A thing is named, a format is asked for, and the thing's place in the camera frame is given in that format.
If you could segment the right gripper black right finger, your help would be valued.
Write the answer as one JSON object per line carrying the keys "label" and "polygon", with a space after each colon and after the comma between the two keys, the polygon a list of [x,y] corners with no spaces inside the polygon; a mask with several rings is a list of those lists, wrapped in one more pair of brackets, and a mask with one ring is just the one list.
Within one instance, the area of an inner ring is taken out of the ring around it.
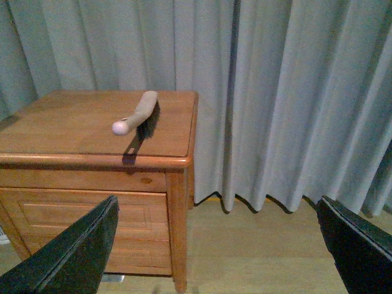
{"label": "right gripper black right finger", "polygon": [[326,196],[316,212],[347,292],[391,293],[391,235]]}

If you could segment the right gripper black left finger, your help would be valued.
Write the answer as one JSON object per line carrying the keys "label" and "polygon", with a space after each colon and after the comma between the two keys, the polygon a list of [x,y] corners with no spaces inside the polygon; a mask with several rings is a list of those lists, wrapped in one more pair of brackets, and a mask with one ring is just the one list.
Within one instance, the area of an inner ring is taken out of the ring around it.
{"label": "right gripper black left finger", "polygon": [[96,293],[115,239],[119,203],[109,196],[1,276],[1,293]]}

